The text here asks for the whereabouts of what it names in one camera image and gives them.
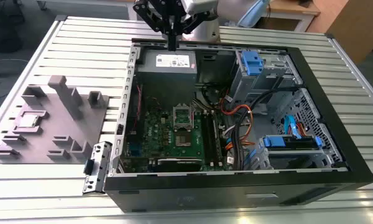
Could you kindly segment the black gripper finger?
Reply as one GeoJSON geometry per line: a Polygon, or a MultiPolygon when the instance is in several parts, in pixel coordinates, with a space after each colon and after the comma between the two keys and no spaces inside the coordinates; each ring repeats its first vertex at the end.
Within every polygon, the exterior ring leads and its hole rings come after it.
{"type": "Polygon", "coordinates": [[[204,21],[208,20],[210,15],[211,12],[206,11],[192,15],[188,19],[183,21],[182,13],[176,12],[174,20],[174,51],[176,51],[179,47],[178,36],[183,34],[190,34],[196,29],[196,27],[204,21]]]}
{"type": "Polygon", "coordinates": [[[136,0],[134,10],[155,32],[168,37],[168,50],[174,51],[174,29],[171,25],[172,3],[170,0],[136,0]]]}

